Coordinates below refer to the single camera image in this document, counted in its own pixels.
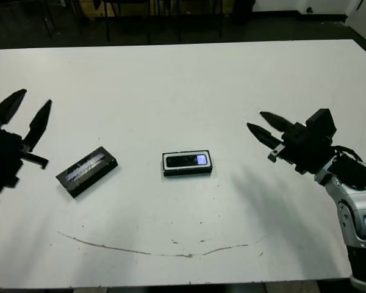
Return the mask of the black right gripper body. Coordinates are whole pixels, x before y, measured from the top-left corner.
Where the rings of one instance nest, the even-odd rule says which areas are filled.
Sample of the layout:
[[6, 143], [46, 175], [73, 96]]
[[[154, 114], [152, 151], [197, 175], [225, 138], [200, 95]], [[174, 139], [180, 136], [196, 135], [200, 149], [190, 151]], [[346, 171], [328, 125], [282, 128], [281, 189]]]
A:
[[282, 144], [269, 155], [272, 162], [283, 159], [295, 165], [295, 170], [304, 174], [316, 174], [334, 156], [332, 138], [335, 134], [334, 122], [290, 123], [290, 129], [283, 132]]

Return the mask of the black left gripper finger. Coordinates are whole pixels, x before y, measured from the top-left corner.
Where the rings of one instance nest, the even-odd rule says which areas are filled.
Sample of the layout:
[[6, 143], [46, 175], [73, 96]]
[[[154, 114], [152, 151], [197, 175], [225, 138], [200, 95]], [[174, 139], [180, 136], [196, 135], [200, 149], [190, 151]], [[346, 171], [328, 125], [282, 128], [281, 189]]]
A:
[[12, 119], [26, 93], [26, 89], [17, 90], [0, 103], [0, 128]]
[[27, 152], [32, 152], [38, 141], [44, 134], [48, 125], [49, 114], [51, 111], [52, 101], [49, 99], [43, 107], [37, 112], [33, 120], [29, 124], [29, 132], [23, 139], [23, 145]]

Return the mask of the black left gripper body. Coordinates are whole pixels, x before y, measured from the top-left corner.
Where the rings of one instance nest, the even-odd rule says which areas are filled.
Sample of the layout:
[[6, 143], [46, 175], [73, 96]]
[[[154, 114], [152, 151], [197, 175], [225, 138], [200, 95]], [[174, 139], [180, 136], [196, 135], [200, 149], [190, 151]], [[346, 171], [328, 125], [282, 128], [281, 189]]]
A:
[[0, 129], [0, 193], [5, 188], [14, 188], [19, 178], [17, 173], [23, 166], [23, 160], [46, 168], [48, 160], [34, 155], [18, 134]]

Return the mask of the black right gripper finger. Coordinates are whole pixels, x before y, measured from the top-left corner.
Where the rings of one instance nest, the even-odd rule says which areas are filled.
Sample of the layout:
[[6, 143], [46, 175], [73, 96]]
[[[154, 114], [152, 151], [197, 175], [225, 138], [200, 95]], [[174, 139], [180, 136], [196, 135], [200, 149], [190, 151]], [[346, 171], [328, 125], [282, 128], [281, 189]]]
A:
[[268, 111], [261, 111], [260, 115], [279, 132], [287, 132], [290, 129], [290, 122], [285, 118]]
[[259, 125], [255, 125], [253, 123], [246, 123], [249, 131], [254, 135], [254, 137], [263, 145], [270, 148], [271, 150], [275, 149], [278, 145], [282, 144], [282, 142], [273, 137], [272, 134], [266, 129], [262, 128]]

